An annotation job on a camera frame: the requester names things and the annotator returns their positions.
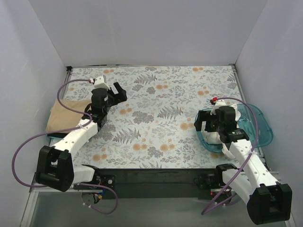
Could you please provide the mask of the tan t shirt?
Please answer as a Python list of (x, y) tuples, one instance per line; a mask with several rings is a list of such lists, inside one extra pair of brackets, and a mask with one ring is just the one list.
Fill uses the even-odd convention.
[[(65, 106), (81, 112), (84, 112), (87, 105), (91, 103), (90, 100), (61, 100), (61, 102)], [(78, 125), (82, 116), (83, 114), (75, 113), (64, 108), (62, 105), (60, 105), (58, 100), (56, 100), (53, 107), (51, 108), (50, 117), (46, 126), (46, 132), (74, 128)]]

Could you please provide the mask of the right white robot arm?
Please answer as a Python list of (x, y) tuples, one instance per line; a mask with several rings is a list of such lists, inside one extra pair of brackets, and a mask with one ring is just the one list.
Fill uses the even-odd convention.
[(260, 225), (286, 221), (291, 216), (292, 190), (281, 184), (253, 152), (248, 134), (238, 125), (240, 113), (235, 106), (223, 105), (211, 111), (200, 110), (194, 126), (207, 144), (222, 144), (241, 165), (217, 166), (215, 184), (231, 187), (245, 202), (248, 215)]

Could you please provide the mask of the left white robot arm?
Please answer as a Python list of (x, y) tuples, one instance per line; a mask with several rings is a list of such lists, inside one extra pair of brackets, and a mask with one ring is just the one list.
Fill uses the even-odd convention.
[(107, 121), (111, 107), (127, 100), (126, 91), (118, 82), (114, 83), (117, 93), (105, 82), (91, 80), (94, 85), (91, 102), (81, 112), (81, 120), (75, 129), (50, 146), (39, 151), (35, 181), (61, 192), (72, 185), (85, 183), (90, 189), (100, 186), (101, 178), (96, 168), (88, 165), (77, 166), (73, 159), (78, 151), (95, 136)]

